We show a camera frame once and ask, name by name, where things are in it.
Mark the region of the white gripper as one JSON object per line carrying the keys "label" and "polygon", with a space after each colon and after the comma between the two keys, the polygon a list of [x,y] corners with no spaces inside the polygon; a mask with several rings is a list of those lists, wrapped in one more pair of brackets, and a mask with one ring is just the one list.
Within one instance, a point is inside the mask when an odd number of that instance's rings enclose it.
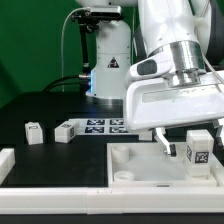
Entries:
{"label": "white gripper", "polygon": [[218,144],[224,147],[224,83],[210,72],[201,76],[199,85],[170,88],[163,75],[171,68],[169,57],[151,57],[130,67],[125,77],[127,130],[155,128],[154,139],[166,155],[175,157],[176,146],[165,138],[165,128],[217,119],[213,126]]}

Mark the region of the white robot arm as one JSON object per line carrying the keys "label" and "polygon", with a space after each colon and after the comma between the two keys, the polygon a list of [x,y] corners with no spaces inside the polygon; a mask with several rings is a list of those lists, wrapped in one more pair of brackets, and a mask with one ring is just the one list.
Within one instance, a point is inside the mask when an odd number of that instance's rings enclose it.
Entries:
{"label": "white robot arm", "polygon": [[123,103],[126,129],[151,130],[169,156],[167,128],[224,117],[224,70],[210,65],[213,0],[76,0],[96,33],[86,96]]}

